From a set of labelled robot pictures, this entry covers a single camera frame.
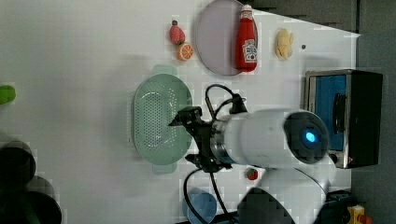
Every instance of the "red bottle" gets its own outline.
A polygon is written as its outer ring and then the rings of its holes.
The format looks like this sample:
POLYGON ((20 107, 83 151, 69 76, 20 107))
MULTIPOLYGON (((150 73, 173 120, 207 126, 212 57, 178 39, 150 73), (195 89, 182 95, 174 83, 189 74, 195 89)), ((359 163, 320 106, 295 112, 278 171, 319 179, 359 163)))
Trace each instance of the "red bottle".
POLYGON ((242 7, 235 57, 236 69, 241 72, 251 72, 257 66, 253 12, 249 5, 242 7))

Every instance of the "white bottle cap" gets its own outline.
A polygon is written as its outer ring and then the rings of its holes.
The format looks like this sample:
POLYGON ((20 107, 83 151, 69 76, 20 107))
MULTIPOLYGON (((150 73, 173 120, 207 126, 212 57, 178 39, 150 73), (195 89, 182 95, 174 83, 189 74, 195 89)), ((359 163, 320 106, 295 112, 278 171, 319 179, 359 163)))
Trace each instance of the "white bottle cap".
POLYGON ((242 7, 242 10, 241 11, 251 11, 251 6, 250 5, 244 5, 243 7, 242 7))

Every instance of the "orange slice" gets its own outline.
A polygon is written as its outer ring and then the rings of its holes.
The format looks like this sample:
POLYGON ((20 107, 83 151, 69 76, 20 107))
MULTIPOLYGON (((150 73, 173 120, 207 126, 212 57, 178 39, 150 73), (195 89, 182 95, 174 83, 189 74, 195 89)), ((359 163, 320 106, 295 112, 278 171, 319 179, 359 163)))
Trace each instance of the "orange slice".
POLYGON ((193 53, 194 49, 192 48, 191 44, 183 43, 178 46, 177 58, 183 62, 186 62, 189 58, 191 58, 193 53))

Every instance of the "black wire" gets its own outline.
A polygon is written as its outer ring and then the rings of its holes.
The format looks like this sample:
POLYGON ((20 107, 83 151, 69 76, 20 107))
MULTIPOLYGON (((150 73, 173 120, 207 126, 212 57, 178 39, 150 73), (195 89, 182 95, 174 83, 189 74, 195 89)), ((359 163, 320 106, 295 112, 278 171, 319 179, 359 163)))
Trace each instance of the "black wire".
POLYGON ((203 224, 209 224, 207 223, 200 215, 199 213, 195 210, 195 208, 192 206, 191 201, 189 199, 189 195, 187 194, 187 182, 189 181, 189 178, 197 173, 198 171, 201 171, 202 169, 196 169, 192 171, 189 175, 187 175, 186 179, 184 180, 184 185, 183 185, 183 193, 184 193, 184 199, 186 200, 187 206, 190 208, 190 210, 195 214, 195 216, 203 223, 203 224))
POLYGON ((224 107, 225 105, 230 104, 232 102, 233 102, 233 99, 228 99, 228 100, 224 101, 223 103, 221 103, 221 105, 215 111, 215 118, 218 116, 218 113, 220 112, 222 107, 224 107))
POLYGON ((220 85, 220 84, 213 84, 213 85, 210 85, 210 86, 208 86, 206 88, 205 101, 206 101, 206 105, 207 105, 207 108, 209 109, 210 116, 212 117, 212 119, 216 119, 216 116, 215 116, 215 112, 213 111, 212 103, 210 102, 210 99, 209 99, 209 90, 214 88, 214 87, 222 88, 222 89, 226 90, 228 93, 230 93, 232 97, 234 96, 233 91, 231 91, 229 88, 227 88, 227 87, 225 87, 223 85, 220 85))
POLYGON ((233 91, 230 90, 228 87, 223 86, 223 85, 220 85, 220 84, 212 84, 212 85, 210 85, 210 86, 208 86, 208 87, 206 88, 205 97, 209 97, 209 95, 208 95, 208 94, 209 94, 209 90, 212 89, 212 88, 214 88, 214 87, 222 88, 222 89, 226 90, 227 92, 229 92, 229 93, 231 94, 231 96, 233 96, 233 91))
POLYGON ((227 216, 230 223, 234 224, 235 221, 238 222, 233 216, 230 215, 230 213, 228 213, 227 208, 225 207, 224 202, 222 201, 222 199, 220 197, 218 185, 216 184, 215 177, 214 177, 213 173, 210 173, 210 179, 212 180, 213 189, 215 190, 216 197, 218 198, 219 204, 220 204, 224 214, 227 216))

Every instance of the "green plastic basket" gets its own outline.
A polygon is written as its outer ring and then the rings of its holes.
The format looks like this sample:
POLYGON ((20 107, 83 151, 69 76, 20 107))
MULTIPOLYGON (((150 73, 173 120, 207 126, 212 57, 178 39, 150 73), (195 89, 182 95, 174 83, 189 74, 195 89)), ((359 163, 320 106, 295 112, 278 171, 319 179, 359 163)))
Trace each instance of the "green plastic basket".
POLYGON ((134 96, 134 144, 146 160, 169 165, 180 160, 191 144, 184 127, 168 126, 178 110, 192 105, 191 93, 173 66, 156 65, 152 74, 134 96))

